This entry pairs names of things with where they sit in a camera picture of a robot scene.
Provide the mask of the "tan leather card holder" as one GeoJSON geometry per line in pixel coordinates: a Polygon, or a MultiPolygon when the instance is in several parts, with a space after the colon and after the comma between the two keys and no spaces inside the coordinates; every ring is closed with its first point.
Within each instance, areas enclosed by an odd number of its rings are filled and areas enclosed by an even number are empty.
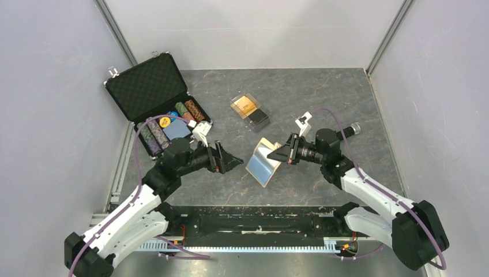
{"type": "Polygon", "coordinates": [[[273,174],[281,165],[281,162],[268,159],[267,156],[274,150],[277,150],[282,145],[278,142],[271,143],[266,138],[261,138],[253,154],[246,165],[248,173],[263,187],[265,188],[268,182],[271,180],[273,174]]]}

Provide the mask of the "black VIP card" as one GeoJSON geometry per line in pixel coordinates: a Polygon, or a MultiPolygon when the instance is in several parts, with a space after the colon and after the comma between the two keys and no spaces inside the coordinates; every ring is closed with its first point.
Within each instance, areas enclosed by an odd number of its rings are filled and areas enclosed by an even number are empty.
{"type": "Polygon", "coordinates": [[[270,124],[270,118],[266,112],[261,109],[254,110],[249,116],[250,124],[256,130],[262,129],[270,124]]]}

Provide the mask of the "clear acrylic card box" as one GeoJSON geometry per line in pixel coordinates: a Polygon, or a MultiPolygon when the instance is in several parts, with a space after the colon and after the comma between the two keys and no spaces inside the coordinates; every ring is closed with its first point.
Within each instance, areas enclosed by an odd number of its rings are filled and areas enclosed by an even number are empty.
{"type": "Polygon", "coordinates": [[[231,100],[230,107],[255,133],[271,123],[271,113],[252,94],[242,93],[231,100]]]}

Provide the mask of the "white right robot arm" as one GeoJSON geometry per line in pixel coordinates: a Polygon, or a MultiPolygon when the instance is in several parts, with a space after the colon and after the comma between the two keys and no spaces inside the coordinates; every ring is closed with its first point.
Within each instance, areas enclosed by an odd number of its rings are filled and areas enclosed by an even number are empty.
{"type": "Polygon", "coordinates": [[[293,133],[267,157],[290,165],[300,161],[318,164],[326,181],[372,209],[368,211],[356,203],[341,206],[334,212],[337,234],[367,235],[391,248],[411,270],[425,264],[446,269],[443,252],[450,243],[435,207],[426,200],[417,203],[391,191],[343,155],[341,144],[354,134],[352,127],[338,132],[323,128],[316,132],[312,143],[293,133]]]}

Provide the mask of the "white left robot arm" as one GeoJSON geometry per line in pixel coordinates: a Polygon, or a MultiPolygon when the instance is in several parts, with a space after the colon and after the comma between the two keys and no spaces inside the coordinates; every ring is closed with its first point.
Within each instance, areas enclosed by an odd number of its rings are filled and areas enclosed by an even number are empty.
{"type": "Polygon", "coordinates": [[[114,269],[150,239],[176,234],[181,219],[166,199],[182,184],[181,177],[200,169],[225,174],[243,164],[219,141],[214,147],[185,138],[173,139],[131,195],[100,223],[64,241],[64,264],[69,276],[111,276],[114,269]]]}

